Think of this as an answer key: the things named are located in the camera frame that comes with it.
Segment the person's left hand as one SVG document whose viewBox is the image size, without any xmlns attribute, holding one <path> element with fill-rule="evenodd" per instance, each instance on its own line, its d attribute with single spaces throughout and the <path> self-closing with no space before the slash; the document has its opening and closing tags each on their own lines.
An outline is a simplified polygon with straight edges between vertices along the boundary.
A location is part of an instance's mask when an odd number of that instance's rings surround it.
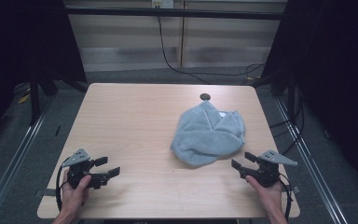
<svg viewBox="0 0 358 224">
<path fill-rule="evenodd" d="M 74 189 L 67 182 L 67 171 L 64 172 L 62 183 L 62 210 L 60 214 L 67 220 L 75 219 L 82 204 L 88 200 L 90 196 L 88 184 L 90 181 L 91 176 L 85 175 Z"/>
</svg>

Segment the white wall power outlet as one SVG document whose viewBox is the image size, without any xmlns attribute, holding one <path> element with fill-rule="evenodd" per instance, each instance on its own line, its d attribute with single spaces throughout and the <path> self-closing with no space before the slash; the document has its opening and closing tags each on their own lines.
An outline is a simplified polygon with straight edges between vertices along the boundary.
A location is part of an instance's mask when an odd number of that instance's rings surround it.
<svg viewBox="0 0 358 224">
<path fill-rule="evenodd" d="M 152 8 L 174 9 L 173 0 L 151 0 Z"/>
</svg>

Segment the black horizontal frame bar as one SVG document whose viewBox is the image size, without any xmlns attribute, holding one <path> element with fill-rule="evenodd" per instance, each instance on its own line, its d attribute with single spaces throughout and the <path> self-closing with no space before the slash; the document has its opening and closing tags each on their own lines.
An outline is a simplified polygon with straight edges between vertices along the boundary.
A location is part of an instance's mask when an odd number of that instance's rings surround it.
<svg viewBox="0 0 358 224">
<path fill-rule="evenodd" d="M 151 16 L 267 21 L 279 21 L 285 18 L 283 13 L 166 8 L 66 7 L 65 11 L 68 14 L 76 15 Z"/>
</svg>

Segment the black metal stand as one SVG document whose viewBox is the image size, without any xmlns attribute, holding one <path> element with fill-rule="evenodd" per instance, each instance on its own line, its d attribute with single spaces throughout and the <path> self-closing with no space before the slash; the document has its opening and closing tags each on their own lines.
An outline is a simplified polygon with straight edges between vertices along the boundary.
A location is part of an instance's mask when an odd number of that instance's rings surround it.
<svg viewBox="0 0 358 224">
<path fill-rule="evenodd" d="M 35 70 L 31 71 L 30 75 L 30 96 L 31 96 L 31 107 L 32 116 L 30 125 L 33 126 L 40 116 L 40 104 L 39 104 L 39 85 L 37 81 L 37 73 Z"/>
</svg>

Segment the aluminium floor rail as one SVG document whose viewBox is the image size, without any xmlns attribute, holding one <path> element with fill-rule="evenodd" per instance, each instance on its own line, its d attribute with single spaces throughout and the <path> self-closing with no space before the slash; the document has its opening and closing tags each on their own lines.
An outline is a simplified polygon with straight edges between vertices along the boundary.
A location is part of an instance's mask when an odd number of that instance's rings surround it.
<svg viewBox="0 0 358 224">
<path fill-rule="evenodd" d="M 276 105 L 281 113 L 282 118 L 286 121 L 286 126 L 291 134 L 291 137 L 294 140 L 297 151 L 299 152 L 305 166 L 307 167 L 312 182 L 314 183 L 316 189 L 318 190 L 324 205 L 332 218 L 335 224 L 348 224 L 347 219 L 345 218 L 343 211 L 339 203 L 337 202 L 336 197 L 332 193 L 332 190 L 327 185 L 324 176 L 322 175 L 315 159 L 310 153 L 310 149 L 304 141 L 300 129 L 289 120 L 289 109 L 285 105 L 283 99 L 278 98 L 276 100 Z"/>
<path fill-rule="evenodd" d="M 46 104 L 41 110 L 40 114 L 36 117 L 35 122 L 30 125 L 27 129 L 26 134 L 21 139 L 21 143 L 17 147 L 17 151 L 12 157 L 10 163 L 8 164 L 5 172 L 0 178 L 0 207 L 7 196 L 7 193 L 14 181 L 15 176 L 23 164 L 23 161 L 28 154 L 28 151 L 33 144 L 35 137 L 37 136 L 48 112 L 53 99 L 48 98 Z"/>
</svg>

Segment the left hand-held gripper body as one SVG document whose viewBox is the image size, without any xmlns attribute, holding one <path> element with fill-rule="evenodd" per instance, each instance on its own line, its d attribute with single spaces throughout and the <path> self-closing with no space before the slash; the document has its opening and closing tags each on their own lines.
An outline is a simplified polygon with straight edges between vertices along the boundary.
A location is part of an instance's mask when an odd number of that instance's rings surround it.
<svg viewBox="0 0 358 224">
<path fill-rule="evenodd" d="M 90 170 L 94 165 L 94 161 L 85 149 L 81 148 L 76 151 L 68 160 L 66 160 L 62 167 L 68 167 L 67 182 L 72 188 L 76 188 L 82 177 L 85 175 L 91 176 L 91 181 L 88 184 L 89 188 L 99 189 L 101 186 L 106 186 L 110 177 L 108 173 L 92 174 Z"/>
</svg>

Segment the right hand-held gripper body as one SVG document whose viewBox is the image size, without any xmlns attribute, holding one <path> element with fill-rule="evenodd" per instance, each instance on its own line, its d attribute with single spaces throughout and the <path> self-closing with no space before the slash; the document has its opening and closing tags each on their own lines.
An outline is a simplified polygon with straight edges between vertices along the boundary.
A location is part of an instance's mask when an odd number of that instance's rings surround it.
<svg viewBox="0 0 358 224">
<path fill-rule="evenodd" d="M 256 157 L 258 169 L 250 169 L 242 166 L 240 177 L 245 178 L 247 175 L 252 176 L 263 187 L 268 188 L 280 180 L 279 165 L 297 166 L 297 162 L 293 161 L 282 154 L 268 150 Z"/>
</svg>

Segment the black curtain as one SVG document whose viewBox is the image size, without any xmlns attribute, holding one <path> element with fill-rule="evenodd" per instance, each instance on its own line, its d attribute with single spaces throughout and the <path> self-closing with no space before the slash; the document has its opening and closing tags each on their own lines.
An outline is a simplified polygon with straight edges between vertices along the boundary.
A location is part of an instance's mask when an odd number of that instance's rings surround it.
<svg viewBox="0 0 358 224">
<path fill-rule="evenodd" d="M 358 0 L 287 0 L 262 79 L 291 81 L 358 172 Z"/>
<path fill-rule="evenodd" d="M 0 119 L 14 89 L 37 73 L 39 87 L 56 93 L 56 79 L 80 90 L 87 79 L 63 0 L 0 0 Z"/>
</svg>

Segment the light blue terry towel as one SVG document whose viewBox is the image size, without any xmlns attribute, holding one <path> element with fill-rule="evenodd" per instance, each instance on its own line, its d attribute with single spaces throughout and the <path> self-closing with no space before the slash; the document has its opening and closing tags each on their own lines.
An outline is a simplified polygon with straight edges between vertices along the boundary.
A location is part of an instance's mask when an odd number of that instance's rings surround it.
<svg viewBox="0 0 358 224">
<path fill-rule="evenodd" d="M 204 101 L 179 118 L 170 149 L 191 166 L 203 166 L 244 146 L 245 127 L 237 111 L 221 111 Z"/>
</svg>

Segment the person's right hand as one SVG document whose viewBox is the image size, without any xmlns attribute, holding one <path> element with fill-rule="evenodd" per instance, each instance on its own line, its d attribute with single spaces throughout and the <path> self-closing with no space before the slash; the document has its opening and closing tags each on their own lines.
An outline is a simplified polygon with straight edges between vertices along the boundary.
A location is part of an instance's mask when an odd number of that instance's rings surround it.
<svg viewBox="0 0 358 224">
<path fill-rule="evenodd" d="M 246 181 L 255 189 L 268 216 L 283 217 L 282 185 L 279 182 L 276 182 L 271 187 L 265 188 L 250 175 L 246 176 Z"/>
</svg>

